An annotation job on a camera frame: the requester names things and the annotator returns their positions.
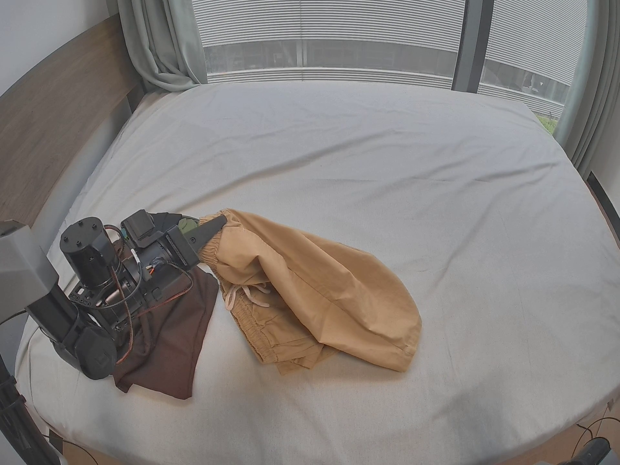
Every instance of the dark brown cloth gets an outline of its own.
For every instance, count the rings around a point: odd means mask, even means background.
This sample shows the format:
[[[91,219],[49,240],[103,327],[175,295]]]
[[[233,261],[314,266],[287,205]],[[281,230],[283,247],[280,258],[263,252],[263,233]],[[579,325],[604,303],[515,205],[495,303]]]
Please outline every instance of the dark brown cloth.
[[[123,392],[132,384],[178,399],[191,397],[194,370],[218,294],[218,282],[195,267],[193,288],[134,321],[133,349],[114,370],[114,383]],[[187,287],[182,275],[163,291],[170,298]],[[128,349],[128,337],[119,353]]]

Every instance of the green grass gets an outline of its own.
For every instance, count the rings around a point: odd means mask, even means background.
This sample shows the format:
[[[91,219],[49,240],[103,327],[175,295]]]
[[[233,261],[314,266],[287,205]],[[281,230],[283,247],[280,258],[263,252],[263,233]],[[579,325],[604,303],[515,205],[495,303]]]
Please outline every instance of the green grass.
[[[537,115],[538,120],[541,122],[542,126],[547,129],[550,135],[555,131],[555,126],[557,126],[557,120],[550,119],[549,117],[545,117],[544,115]]]

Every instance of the white wall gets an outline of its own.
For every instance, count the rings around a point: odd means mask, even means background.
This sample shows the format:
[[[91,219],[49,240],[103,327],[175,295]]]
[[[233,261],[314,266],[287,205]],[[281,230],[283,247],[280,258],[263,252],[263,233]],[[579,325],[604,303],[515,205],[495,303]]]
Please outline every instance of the white wall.
[[[1,95],[51,52],[108,17],[108,10],[105,0],[0,0],[0,16]],[[0,327],[0,353],[11,371],[24,320]],[[23,465],[2,434],[0,462]]]
[[[609,125],[596,147],[590,170],[603,186],[616,212],[620,214],[620,97]]]

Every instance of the black cylindrical motor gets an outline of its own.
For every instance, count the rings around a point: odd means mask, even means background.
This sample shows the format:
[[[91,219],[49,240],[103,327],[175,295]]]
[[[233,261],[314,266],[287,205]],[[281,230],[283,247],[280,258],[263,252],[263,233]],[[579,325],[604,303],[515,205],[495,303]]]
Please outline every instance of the black cylindrical motor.
[[[90,290],[111,282],[109,268],[119,267],[114,246],[96,217],[82,219],[66,228],[60,237],[60,250],[80,282]]]

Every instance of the mattress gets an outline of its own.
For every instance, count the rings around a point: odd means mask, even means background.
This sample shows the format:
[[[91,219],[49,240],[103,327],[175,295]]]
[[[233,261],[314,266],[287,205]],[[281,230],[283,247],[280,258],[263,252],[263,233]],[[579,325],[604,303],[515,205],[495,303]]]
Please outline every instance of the mattress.
[[[204,85],[151,96],[63,224],[134,211],[261,214],[376,255],[423,321],[406,373],[343,353],[280,376],[221,297],[189,400],[119,391],[28,320],[41,425],[128,464],[482,464],[620,392],[620,252],[525,105],[390,84]],[[61,286],[74,280],[55,244]]]

